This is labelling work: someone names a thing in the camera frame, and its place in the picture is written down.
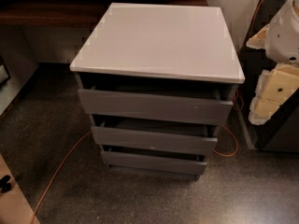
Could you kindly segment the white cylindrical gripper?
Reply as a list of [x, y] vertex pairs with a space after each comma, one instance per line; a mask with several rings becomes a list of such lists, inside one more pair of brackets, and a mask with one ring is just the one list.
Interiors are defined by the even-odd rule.
[[273, 70], [262, 71], [249, 106], [250, 123], [264, 125], [299, 89], [299, 14], [296, 4], [285, 3], [269, 25], [251, 37], [246, 46], [265, 49], [266, 56], [278, 63]]

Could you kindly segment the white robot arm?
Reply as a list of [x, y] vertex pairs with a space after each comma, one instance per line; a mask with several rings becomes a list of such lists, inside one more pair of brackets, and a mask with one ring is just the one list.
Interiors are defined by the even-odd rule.
[[299, 0], [287, 0], [247, 47], [264, 49], [276, 63], [274, 69], [260, 74], [249, 106], [250, 123], [264, 125], [299, 89]]

